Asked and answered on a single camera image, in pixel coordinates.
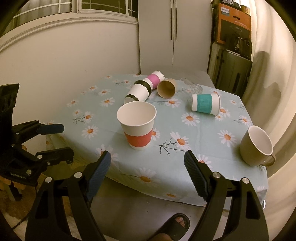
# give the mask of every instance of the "black slide sandal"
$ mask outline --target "black slide sandal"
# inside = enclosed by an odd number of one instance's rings
[[[177,217],[183,218],[183,220],[185,221],[185,227],[180,225],[175,220],[175,218]],[[166,221],[164,225],[162,225],[162,227],[153,235],[153,237],[156,236],[157,234],[164,233],[170,236],[170,238],[173,241],[178,241],[185,235],[185,233],[187,233],[189,227],[190,227],[189,218],[185,214],[176,213],[175,215],[170,217],[169,220]]]

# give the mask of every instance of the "floral tablecloth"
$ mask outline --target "floral tablecloth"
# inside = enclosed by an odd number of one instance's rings
[[[177,80],[171,99],[156,90],[147,99],[157,109],[152,143],[143,150],[126,141],[116,112],[132,84],[143,75],[107,76],[64,104],[49,123],[62,123],[62,134],[46,137],[48,149],[69,146],[74,150],[72,168],[97,161],[104,150],[112,155],[107,177],[142,193],[176,202],[205,206],[184,166],[184,152],[192,150],[212,171],[232,180],[250,179],[262,202],[267,191],[266,168],[251,167],[241,158],[239,144],[252,125],[236,95],[202,86],[203,93],[218,93],[221,109],[217,116],[192,112],[192,88]],[[225,203],[229,208],[230,200]]]

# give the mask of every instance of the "cup with teal band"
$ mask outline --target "cup with teal band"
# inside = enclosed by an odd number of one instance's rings
[[[221,99],[218,94],[192,95],[192,110],[212,115],[218,115]]]

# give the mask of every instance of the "black stripe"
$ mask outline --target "black stripe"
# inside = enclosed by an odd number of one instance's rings
[[[146,89],[148,90],[149,96],[151,95],[151,93],[152,93],[151,86],[150,86],[150,84],[148,84],[146,81],[144,81],[144,80],[137,80],[137,81],[134,83],[134,85],[135,85],[135,84],[140,84],[140,85],[145,86]]]
[[[139,101],[139,99],[137,97],[135,97],[134,95],[127,95],[126,97],[130,97],[130,98],[134,99],[135,101]]]

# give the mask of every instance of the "white cabinet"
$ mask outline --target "white cabinet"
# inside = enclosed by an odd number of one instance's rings
[[[157,66],[207,71],[210,0],[138,0],[141,73]]]

